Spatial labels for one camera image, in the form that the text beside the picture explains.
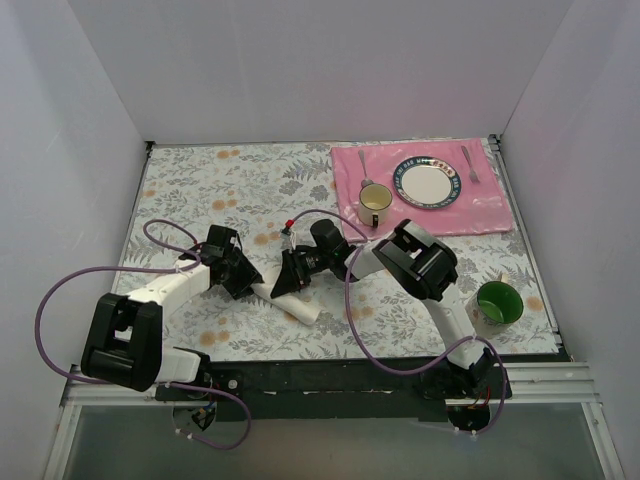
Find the white cloth napkin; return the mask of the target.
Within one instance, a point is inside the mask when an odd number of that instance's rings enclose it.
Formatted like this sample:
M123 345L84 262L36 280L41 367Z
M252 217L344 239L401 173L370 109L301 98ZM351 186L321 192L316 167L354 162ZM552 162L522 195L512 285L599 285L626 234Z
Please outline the white cloth napkin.
M302 324L311 326L318 319L321 310L299 297L289 293L272 298L271 293L278 278L278 269L271 268L262 274L263 281L251 285L253 292L263 300L292 315Z

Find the silver spoon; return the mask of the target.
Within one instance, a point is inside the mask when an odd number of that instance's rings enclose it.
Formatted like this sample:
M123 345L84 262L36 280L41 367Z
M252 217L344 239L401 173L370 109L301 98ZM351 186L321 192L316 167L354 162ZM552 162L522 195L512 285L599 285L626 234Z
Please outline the silver spoon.
M358 157L359 157L359 160L360 160L360 163L361 163L361 166L362 166L362 170L363 170L363 174L364 174L364 178L361 181L361 187L365 188L365 187L373 184L373 180L368 175L365 152L363 150L359 150L358 151Z

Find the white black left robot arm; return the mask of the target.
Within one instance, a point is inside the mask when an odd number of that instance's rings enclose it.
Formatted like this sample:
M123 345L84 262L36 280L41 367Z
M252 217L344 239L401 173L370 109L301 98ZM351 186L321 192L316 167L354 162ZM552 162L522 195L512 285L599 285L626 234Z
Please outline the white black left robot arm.
M239 233L213 225L207 238L180 253L174 266L125 295L108 293L97 302L81 359L93 379L136 391L156 383L178 383L193 400L205 398L213 377L206 354L169 347L163 326L185 303L222 286L234 299L253 293L263 278L245 256Z

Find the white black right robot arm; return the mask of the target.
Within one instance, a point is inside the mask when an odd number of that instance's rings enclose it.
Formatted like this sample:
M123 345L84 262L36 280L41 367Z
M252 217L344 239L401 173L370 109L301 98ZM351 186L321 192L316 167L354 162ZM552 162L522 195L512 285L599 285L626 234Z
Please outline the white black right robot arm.
M387 237L364 247L349 244L329 219L316 221L310 233L313 246L299 245L282 252L282 268L271 290L273 299L304 289L314 274L325 270L342 279L346 287L385 270L426 307L444 342L445 353L423 367L397 370L376 359L353 331L364 355L381 370L398 376L422 374L445 361L450 382L460 395L471 398L486 389L496 355L476 337L461 303L456 285L458 260L448 246L408 219Z

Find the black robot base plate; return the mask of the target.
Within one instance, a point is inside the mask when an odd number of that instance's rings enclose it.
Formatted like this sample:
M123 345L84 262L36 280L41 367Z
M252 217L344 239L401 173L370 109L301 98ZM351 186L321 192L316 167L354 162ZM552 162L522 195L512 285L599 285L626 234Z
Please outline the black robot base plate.
M446 403L483 407L510 398L493 366L475 386L464 384L446 362L411 376L387 373L367 359L207 362L192 390L161 386L158 401L212 402L220 422L292 419L417 419L445 422Z

